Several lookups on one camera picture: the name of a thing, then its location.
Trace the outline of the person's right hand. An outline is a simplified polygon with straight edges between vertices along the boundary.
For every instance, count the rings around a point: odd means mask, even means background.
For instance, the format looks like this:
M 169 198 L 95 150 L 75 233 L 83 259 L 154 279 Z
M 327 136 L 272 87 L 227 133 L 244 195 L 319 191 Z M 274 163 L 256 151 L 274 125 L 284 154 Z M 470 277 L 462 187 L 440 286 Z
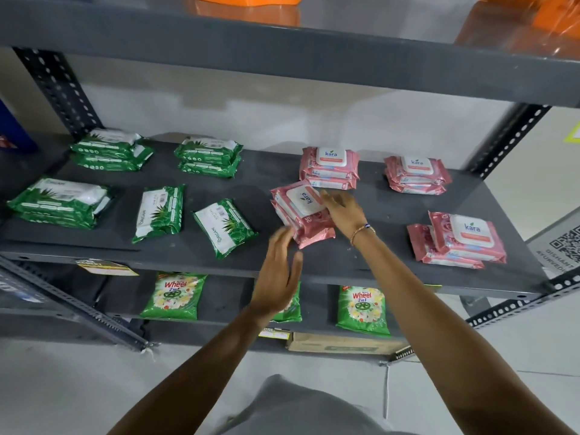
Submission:
M 353 196 L 351 199 L 350 213 L 348 215 L 330 216 L 338 229 L 344 234 L 346 238 L 349 239 L 351 243 L 354 243 L 354 238 L 358 233 L 367 228 L 370 228 L 362 208 Z

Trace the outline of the person's left hand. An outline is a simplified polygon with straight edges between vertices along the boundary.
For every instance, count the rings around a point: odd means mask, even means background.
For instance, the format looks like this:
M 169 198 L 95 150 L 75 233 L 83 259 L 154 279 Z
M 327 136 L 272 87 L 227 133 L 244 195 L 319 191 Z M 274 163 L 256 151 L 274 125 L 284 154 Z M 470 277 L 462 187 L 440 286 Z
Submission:
M 296 292 L 290 290 L 292 262 L 288 261 L 288 248 L 293 236 L 294 230 L 291 227 L 281 227 L 270 237 L 265 260 L 253 289 L 250 307 L 266 320 L 271 320 L 285 309 Z

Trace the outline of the pink wipes pack white lid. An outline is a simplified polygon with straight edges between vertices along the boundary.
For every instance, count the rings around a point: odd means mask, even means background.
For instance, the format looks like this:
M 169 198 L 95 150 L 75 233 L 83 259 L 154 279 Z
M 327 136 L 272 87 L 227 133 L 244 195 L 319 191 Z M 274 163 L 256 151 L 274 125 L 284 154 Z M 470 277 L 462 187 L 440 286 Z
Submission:
M 320 194 L 306 180 L 270 190 L 275 202 L 297 223 L 306 236 L 334 228 Z

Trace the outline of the person's left forearm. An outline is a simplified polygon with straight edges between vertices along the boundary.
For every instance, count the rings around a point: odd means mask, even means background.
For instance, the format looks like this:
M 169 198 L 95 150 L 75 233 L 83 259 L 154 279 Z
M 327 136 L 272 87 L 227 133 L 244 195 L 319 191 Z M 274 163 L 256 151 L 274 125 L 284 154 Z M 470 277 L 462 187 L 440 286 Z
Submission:
M 281 307 L 251 303 L 135 404 L 107 435 L 193 435 Z

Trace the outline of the person's right forearm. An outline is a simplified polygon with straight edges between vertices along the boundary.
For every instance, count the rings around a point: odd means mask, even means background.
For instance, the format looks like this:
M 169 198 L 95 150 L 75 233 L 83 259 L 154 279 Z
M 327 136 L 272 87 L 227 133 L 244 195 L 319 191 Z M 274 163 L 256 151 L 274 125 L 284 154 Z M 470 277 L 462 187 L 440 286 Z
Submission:
M 577 435 L 372 228 L 358 233 L 353 245 L 464 435 Z

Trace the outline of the green detergent powder packet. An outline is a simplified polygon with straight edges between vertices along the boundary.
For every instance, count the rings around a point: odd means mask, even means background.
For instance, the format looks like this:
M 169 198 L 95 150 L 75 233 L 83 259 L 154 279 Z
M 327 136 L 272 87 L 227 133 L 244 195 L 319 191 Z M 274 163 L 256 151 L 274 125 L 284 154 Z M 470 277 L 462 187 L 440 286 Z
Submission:
M 197 321 L 207 277 L 190 272 L 157 272 L 154 290 L 140 318 Z
M 341 286 L 337 327 L 372 336 L 390 336 L 383 292 L 376 288 Z
M 301 322 L 301 305 L 300 305 L 300 288 L 301 283 L 298 284 L 296 292 L 294 292 L 291 301 L 288 303 L 285 309 L 281 310 L 271 319 L 271 322 L 284 323 L 284 322 Z

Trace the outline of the brown cardboard box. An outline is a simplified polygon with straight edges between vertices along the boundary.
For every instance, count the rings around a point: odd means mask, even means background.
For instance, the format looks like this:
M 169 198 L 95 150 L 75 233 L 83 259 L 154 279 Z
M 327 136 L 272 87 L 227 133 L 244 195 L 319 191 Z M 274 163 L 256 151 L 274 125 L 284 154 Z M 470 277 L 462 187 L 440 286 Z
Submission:
M 286 349 L 294 352 L 389 356 L 408 347 L 395 339 L 374 339 L 294 332 Z

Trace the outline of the group of pink wipes packets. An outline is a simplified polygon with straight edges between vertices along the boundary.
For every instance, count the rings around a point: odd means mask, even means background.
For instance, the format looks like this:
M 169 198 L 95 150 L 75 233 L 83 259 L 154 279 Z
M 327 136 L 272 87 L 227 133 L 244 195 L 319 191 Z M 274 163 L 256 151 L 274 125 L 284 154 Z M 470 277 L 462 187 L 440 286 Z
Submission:
M 418 156 L 385 158 L 384 175 L 391 190 L 401 194 L 439 196 L 453 182 L 443 162 Z M 324 147 L 303 148 L 299 181 L 318 189 L 352 190 L 359 180 L 359 154 L 352 150 Z M 285 226 L 294 230 L 298 248 L 336 237 L 335 228 L 306 236 L 296 222 L 275 202 L 272 206 Z M 430 224 L 407 226 L 415 259 L 425 264 L 484 268 L 485 262 L 506 263 L 507 253 L 494 224 L 476 217 L 429 211 Z

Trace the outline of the person's grey garment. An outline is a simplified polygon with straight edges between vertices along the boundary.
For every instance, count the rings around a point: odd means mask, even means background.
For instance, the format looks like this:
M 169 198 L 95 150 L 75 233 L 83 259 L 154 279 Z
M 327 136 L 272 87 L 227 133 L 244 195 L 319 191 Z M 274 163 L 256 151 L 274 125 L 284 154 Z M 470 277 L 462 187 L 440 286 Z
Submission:
M 416 435 L 394 428 L 371 409 L 335 395 L 268 377 L 252 402 L 212 435 Z

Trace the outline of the group of green wipes packets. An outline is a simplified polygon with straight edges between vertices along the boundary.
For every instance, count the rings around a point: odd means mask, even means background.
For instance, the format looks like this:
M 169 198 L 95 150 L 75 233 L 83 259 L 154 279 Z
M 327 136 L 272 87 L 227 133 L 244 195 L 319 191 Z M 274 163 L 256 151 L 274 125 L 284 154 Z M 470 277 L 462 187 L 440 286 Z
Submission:
M 106 172 L 79 166 L 70 156 L 51 178 L 59 182 L 103 185 L 111 201 L 92 229 L 11 218 L 0 228 L 0 252 L 39 262 L 109 260 L 134 266 L 151 262 L 201 262 L 213 255 L 193 211 L 230 198 L 252 226 L 258 204 L 266 201 L 257 175 L 243 163 L 234 179 L 185 173 L 170 144 L 153 144 L 154 153 L 138 172 Z

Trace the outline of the grey metal shelving rack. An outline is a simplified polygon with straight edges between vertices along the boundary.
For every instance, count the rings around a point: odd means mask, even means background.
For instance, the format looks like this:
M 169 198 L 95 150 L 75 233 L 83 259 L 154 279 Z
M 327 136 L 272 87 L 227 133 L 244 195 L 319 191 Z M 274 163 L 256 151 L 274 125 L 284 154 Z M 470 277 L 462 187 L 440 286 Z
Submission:
M 315 21 L 305 27 L 187 13 L 182 1 L 0 0 L 0 45 L 32 58 L 31 74 L 66 53 L 519 102 L 472 160 L 481 178 L 517 123 L 531 118 L 524 135 L 549 106 L 580 107 L 580 41 L 533 27 L 526 8 L 476 6 L 455 44 L 387 35 L 365 23 L 362 0 L 302 3 Z

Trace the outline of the yellow shelf edge label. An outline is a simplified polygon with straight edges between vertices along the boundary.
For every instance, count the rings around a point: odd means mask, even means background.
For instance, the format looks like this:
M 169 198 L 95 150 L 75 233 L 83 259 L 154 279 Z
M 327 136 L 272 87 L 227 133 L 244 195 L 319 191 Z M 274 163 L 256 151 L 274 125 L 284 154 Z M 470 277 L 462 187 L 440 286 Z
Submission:
M 81 259 L 76 264 L 87 272 L 100 276 L 136 277 L 139 274 L 125 264 L 106 260 Z

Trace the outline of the white printed code sign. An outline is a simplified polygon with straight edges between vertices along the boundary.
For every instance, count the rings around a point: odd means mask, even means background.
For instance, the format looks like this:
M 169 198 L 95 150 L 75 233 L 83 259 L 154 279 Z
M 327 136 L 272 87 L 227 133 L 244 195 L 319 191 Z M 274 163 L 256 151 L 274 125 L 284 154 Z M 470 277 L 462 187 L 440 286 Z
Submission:
M 527 241 L 549 277 L 580 268 L 580 221 L 544 231 Z

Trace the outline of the blue container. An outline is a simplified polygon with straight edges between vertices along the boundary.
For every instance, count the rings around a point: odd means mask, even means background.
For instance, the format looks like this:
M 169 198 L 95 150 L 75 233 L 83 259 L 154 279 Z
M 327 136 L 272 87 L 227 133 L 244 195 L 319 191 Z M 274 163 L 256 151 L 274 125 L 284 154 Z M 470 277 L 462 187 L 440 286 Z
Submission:
M 36 153 L 37 144 L 0 99 L 0 151 Z

